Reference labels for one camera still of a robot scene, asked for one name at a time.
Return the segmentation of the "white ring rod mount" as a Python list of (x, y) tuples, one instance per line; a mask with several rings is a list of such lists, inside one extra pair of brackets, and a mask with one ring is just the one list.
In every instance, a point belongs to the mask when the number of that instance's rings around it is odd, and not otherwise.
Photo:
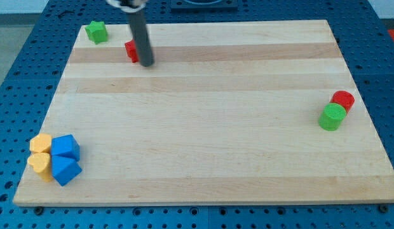
[(136, 13), (146, 7), (148, 0), (105, 0), (112, 7), (125, 13)]

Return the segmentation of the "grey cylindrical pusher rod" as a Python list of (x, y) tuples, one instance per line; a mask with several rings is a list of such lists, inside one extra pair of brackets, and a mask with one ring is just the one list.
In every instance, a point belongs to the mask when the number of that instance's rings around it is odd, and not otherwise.
[(129, 13), (128, 20), (139, 62), (143, 67), (150, 67), (154, 64), (154, 55), (143, 10)]

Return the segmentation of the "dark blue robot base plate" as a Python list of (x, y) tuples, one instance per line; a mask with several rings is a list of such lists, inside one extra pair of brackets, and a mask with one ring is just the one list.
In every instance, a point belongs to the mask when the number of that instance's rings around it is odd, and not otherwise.
[(238, 0), (169, 0), (172, 11), (182, 10), (235, 10)]

